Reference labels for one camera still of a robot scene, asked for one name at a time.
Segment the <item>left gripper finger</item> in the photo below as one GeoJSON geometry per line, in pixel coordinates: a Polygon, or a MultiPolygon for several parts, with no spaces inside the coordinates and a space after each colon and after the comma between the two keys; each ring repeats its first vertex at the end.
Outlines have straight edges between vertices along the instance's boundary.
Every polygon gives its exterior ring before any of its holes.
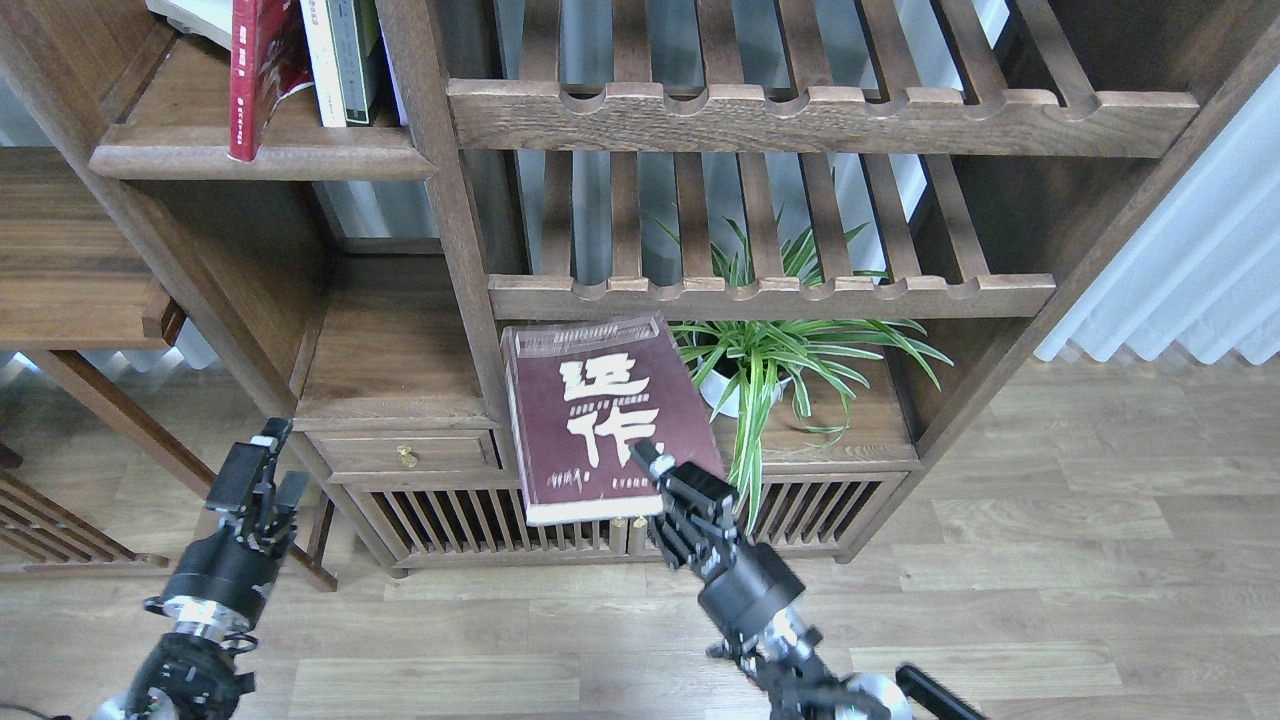
{"type": "Polygon", "coordinates": [[[294,521],[296,509],[308,484],[308,474],[305,471],[289,470],[276,484],[274,491],[271,510],[274,523],[279,525],[294,521]]]}

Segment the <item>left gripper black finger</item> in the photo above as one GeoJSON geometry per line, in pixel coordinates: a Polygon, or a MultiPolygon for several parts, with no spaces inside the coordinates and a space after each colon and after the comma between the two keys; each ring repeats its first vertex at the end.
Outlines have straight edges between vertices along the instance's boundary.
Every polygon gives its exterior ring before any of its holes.
{"type": "Polygon", "coordinates": [[[253,491],[264,478],[273,478],[292,425],[291,419],[269,418],[247,443],[234,443],[207,493],[205,507],[232,516],[248,516],[253,491]]]}

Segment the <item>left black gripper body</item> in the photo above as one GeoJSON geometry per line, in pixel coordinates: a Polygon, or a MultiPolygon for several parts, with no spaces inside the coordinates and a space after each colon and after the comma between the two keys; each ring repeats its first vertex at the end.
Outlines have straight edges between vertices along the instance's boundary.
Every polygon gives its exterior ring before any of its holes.
{"type": "Polygon", "coordinates": [[[291,544],[291,507],[253,500],[219,512],[216,530],[193,542],[160,594],[160,612],[178,623],[255,626],[291,544]]]}

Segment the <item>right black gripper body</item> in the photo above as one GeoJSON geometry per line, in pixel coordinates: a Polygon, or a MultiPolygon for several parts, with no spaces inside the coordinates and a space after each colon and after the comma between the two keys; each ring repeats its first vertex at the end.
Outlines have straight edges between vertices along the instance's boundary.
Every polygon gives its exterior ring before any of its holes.
{"type": "Polygon", "coordinates": [[[672,495],[649,521],[666,565],[700,578],[698,602],[719,633],[745,644],[800,597],[805,585],[767,543],[754,544],[732,516],[709,519],[672,495]]]}

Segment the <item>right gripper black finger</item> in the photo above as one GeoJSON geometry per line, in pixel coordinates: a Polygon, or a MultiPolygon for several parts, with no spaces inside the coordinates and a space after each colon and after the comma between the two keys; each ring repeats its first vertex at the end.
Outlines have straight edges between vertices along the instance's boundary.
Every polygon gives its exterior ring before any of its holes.
{"type": "Polygon", "coordinates": [[[737,491],[695,462],[676,464],[660,454],[649,439],[639,439],[630,450],[635,461],[654,480],[662,497],[662,511],[692,514],[708,521],[732,521],[737,491]]]}

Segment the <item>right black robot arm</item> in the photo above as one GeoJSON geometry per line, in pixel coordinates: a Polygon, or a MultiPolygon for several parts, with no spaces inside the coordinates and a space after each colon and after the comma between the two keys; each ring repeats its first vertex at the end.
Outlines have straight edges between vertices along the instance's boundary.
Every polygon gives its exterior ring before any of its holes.
{"type": "Polygon", "coordinates": [[[892,678],[836,676],[817,653],[822,634],[795,611],[805,585],[769,544],[740,529],[736,489],[694,462],[677,464],[649,439],[634,443],[632,456],[663,498],[650,538],[669,568],[701,579],[698,602],[723,637],[708,656],[730,661],[764,691],[771,717],[910,719],[913,705],[937,719],[982,716],[911,664],[892,678]]]}

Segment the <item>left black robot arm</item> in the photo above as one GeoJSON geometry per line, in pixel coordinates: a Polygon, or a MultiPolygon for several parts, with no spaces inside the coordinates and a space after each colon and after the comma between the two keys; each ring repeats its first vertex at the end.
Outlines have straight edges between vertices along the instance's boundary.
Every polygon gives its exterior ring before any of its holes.
{"type": "Polygon", "coordinates": [[[274,482],[291,429],[291,420],[271,418],[250,442],[232,446],[205,502],[220,515],[216,529],[192,542],[163,592],[143,602],[174,619],[173,630],[95,719],[229,719],[255,691],[253,674],[238,674],[234,659],[257,646],[250,633],[294,541],[308,482],[302,471],[274,482]]]}

